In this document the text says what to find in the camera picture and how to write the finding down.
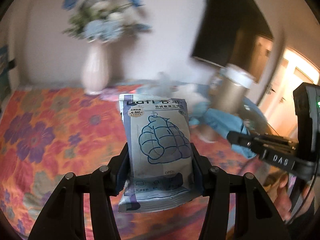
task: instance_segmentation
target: floral tablecloth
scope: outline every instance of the floral tablecloth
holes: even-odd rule
[[[120,86],[120,91],[138,86]],[[233,174],[255,172],[248,161],[221,139],[214,144],[191,135],[201,155]],[[67,172],[91,173],[108,164],[122,150],[126,138],[117,102],[101,101],[80,88],[16,91],[0,123],[0,208],[25,238]],[[180,207],[154,213],[118,213],[113,209],[122,239],[198,239],[208,198],[199,197]],[[231,197],[230,210],[235,199]],[[93,239],[89,195],[84,195],[87,239]]]

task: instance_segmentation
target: blue cloth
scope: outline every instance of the blue cloth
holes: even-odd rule
[[[230,131],[249,134],[241,118],[217,109],[209,108],[203,116],[203,121],[225,139]],[[256,155],[250,149],[239,145],[232,145],[231,149],[248,159]]]

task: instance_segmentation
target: wet wipes package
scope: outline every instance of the wet wipes package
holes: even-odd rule
[[[130,158],[119,212],[160,211],[198,197],[185,100],[122,94],[119,104]]]

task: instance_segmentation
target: white ribbed vase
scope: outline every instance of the white ribbed vase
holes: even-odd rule
[[[107,86],[110,78],[108,42],[97,39],[90,41],[89,44],[90,48],[82,68],[81,80],[87,95],[99,95]]]

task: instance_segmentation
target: beige cylindrical container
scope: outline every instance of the beige cylindrical container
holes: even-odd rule
[[[253,79],[254,77],[242,68],[228,64],[222,84],[211,102],[210,108],[236,114],[242,104],[242,99],[253,83]],[[199,138],[207,142],[216,141],[219,137],[219,134],[207,124],[199,125],[198,133]]]

